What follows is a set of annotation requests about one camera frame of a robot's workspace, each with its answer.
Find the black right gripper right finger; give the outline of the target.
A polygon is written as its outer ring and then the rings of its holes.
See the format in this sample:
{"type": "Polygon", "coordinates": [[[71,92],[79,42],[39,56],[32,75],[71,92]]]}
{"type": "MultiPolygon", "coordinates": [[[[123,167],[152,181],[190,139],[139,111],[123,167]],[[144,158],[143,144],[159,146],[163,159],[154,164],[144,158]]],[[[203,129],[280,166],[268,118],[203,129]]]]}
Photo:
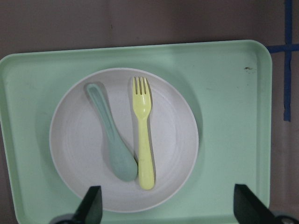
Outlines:
{"type": "Polygon", "coordinates": [[[235,184],[233,212],[239,224],[281,224],[245,184],[235,184]]]}

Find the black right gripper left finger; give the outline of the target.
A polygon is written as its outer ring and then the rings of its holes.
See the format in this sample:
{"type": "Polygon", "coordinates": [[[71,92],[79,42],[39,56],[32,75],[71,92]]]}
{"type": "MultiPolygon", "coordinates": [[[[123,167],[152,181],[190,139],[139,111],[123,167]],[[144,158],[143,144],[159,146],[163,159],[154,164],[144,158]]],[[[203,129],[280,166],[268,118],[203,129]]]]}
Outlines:
{"type": "Polygon", "coordinates": [[[91,186],[77,208],[72,224],[100,224],[103,214],[101,186],[91,186]]]}

